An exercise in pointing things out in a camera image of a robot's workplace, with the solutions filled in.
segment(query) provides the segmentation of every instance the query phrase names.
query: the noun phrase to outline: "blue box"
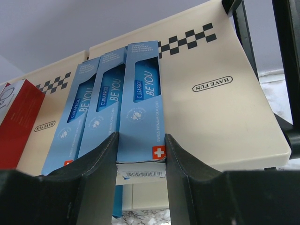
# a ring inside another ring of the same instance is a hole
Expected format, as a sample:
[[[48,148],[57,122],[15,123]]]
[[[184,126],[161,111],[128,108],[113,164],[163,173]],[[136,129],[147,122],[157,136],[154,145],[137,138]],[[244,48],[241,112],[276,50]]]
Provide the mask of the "blue box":
[[[120,120],[118,172],[124,178],[165,176],[165,126],[158,42],[128,46]]]
[[[43,175],[48,175],[78,157],[99,61],[100,58],[92,59],[77,67],[60,123],[42,169]]]
[[[127,48],[101,56],[78,157],[119,131]]]

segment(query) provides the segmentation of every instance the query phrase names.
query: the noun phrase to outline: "dark blue label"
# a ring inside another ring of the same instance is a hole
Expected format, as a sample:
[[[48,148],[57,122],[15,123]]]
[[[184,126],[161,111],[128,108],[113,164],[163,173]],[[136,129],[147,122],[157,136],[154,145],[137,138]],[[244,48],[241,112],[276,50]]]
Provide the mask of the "dark blue label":
[[[79,109],[79,105],[80,105],[80,102],[81,102],[81,98],[76,98],[74,103],[73,103],[73,106],[72,106],[72,110],[71,110],[71,113],[69,115],[69,119],[68,121],[70,120],[73,120],[76,118],[76,115],[77,115],[77,111]]]
[[[144,100],[144,87],[142,81],[135,80],[135,102]]]
[[[99,103],[98,103],[98,105],[100,107],[106,106],[107,101],[108,101],[108,94],[109,94],[109,87],[108,86],[101,87],[100,98],[99,98]]]

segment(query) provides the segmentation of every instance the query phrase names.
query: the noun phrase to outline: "red box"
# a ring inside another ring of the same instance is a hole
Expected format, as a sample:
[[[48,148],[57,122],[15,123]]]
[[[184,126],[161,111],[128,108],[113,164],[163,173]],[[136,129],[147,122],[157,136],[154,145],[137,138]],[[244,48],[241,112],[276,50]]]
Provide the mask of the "red box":
[[[27,80],[0,93],[0,169],[17,167],[44,97]]]

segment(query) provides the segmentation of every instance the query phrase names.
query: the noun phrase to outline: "red square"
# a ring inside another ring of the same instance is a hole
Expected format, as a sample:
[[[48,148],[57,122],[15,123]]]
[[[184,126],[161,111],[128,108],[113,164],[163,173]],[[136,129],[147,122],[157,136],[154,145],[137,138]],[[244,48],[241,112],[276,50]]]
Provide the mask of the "red square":
[[[73,162],[73,160],[65,161],[64,166],[66,166],[66,165],[68,165],[68,164],[70,164],[72,162]]]
[[[154,160],[162,160],[166,157],[165,146],[152,147],[152,158]]]

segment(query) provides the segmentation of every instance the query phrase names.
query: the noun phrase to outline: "gray wall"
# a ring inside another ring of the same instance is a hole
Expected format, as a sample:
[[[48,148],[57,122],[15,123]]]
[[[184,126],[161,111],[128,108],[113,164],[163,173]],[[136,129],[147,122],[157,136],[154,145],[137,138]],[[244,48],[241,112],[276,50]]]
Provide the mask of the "gray wall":
[[[6,1],[0,8],[0,55],[27,73],[203,2]],[[271,0],[245,4],[258,70],[282,68]],[[0,60],[0,81],[8,79],[3,72],[8,68],[11,65]]]

